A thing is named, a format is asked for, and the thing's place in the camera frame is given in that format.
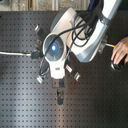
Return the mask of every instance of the black cable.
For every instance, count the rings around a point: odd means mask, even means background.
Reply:
[[[79,31],[79,34],[90,24],[90,23],[92,23],[93,22],[93,20],[95,20],[95,16],[96,16],[96,13],[94,12],[93,13],[93,15],[92,15],[92,19],[89,21],[89,22],[87,22],[86,23],[86,25]],[[86,39],[86,41],[85,41],[85,43],[83,44],[83,45],[78,45],[78,44],[76,44],[75,43],[75,40],[74,40],[74,45],[76,45],[77,47],[83,47],[83,46],[85,46],[86,44],[87,44],[87,42],[88,42],[88,39]]]
[[[90,13],[86,16],[86,17],[84,17],[77,25],[80,25],[83,21],[85,21],[85,22],[87,22],[87,19],[90,17],[91,15],[90,15]],[[85,38],[80,38],[79,36],[77,37],[79,40],[85,40],[86,39],[86,37]]]
[[[49,44],[47,50],[45,51],[45,55],[44,55],[43,58],[42,58],[42,61],[41,61],[41,64],[40,64],[39,75],[41,75],[41,68],[42,68],[42,65],[43,65],[45,56],[47,55],[48,51],[50,50],[50,48],[51,48],[52,44],[55,42],[55,40],[56,40],[58,37],[60,37],[62,34],[67,33],[67,32],[69,32],[69,31],[72,31],[72,30],[75,30],[75,29],[78,29],[78,28],[81,28],[81,27],[83,27],[83,26],[85,26],[85,25],[86,25],[86,23],[85,23],[85,24],[82,24],[82,25],[80,25],[80,26],[73,27],[73,28],[71,28],[71,29],[67,29],[67,30],[65,30],[65,31],[63,31],[63,32],[61,32],[61,33],[59,33],[59,34],[52,40],[52,42]]]
[[[82,24],[82,25],[80,25],[80,26],[73,27],[73,28],[71,28],[71,29],[68,29],[68,30],[65,30],[65,31],[59,33],[59,34],[52,40],[52,42],[49,44],[47,50],[45,51],[45,55],[44,55],[43,58],[42,58],[42,61],[41,61],[41,64],[40,64],[39,74],[41,74],[41,68],[42,68],[42,65],[43,65],[43,62],[44,62],[44,58],[45,58],[45,56],[47,55],[48,51],[50,50],[52,44],[55,42],[55,40],[56,40],[58,37],[60,37],[62,34],[64,34],[64,33],[67,33],[67,32],[69,32],[69,31],[72,31],[72,30],[81,28],[81,27],[83,27],[83,26],[84,26],[84,28],[87,27],[87,25],[89,25],[89,24],[92,22],[93,18],[92,18],[89,22],[87,22],[87,23],[85,23],[85,24]],[[77,33],[76,37],[73,39],[73,41],[72,41],[72,43],[71,43],[71,45],[70,45],[70,47],[69,47],[68,53],[67,53],[66,58],[65,58],[64,68],[65,68],[65,66],[66,66],[66,60],[67,60],[67,58],[68,58],[68,56],[69,56],[69,53],[70,53],[71,48],[72,48],[72,45],[74,44],[74,41],[76,40],[76,38],[78,38],[79,34],[80,34],[82,31],[83,31],[83,30],[81,30],[81,31],[79,31],[79,32]]]

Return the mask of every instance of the human hand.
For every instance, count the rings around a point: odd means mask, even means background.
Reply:
[[[114,64],[119,64],[125,55],[128,54],[128,37],[123,38],[119,43],[114,47],[111,60]],[[124,60],[124,64],[128,62],[128,55]]]

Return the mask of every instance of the white cable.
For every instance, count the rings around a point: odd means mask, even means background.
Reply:
[[[30,53],[11,53],[11,52],[0,52],[3,55],[17,55],[17,56],[31,56]]]

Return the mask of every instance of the finger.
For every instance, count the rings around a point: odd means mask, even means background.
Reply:
[[[122,55],[123,55],[123,50],[122,50],[122,48],[118,47],[118,50],[116,50],[115,56],[113,58],[113,60],[114,60],[113,63],[117,64],[117,62],[119,61],[120,57],[122,57]]]
[[[124,64],[126,64],[127,62],[128,62],[128,55],[127,55],[127,57],[124,60]]]
[[[121,44],[120,44],[120,43],[118,43],[118,44],[114,47],[111,60],[114,60],[114,57],[115,57],[116,53],[120,50],[120,48],[121,48]]]
[[[114,58],[114,64],[119,64],[123,57],[126,55],[125,51],[121,52],[120,54],[116,55]]]

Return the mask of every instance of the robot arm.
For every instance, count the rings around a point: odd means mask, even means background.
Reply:
[[[101,0],[100,3],[103,8],[98,4],[91,16],[93,21],[97,17],[94,28],[90,27],[92,19],[83,20],[71,7],[60,11],[55,17],[51,25],[51,32],[45,38],[42,48],[45,59],[49,63],[52,78],[61,79],[65,76],[64,64],[67,59],[67,46],[80,62],[90,62],[95,57],[100,41],[121,0]],[[85,34],[87,31],[91,33],[88,37]]]

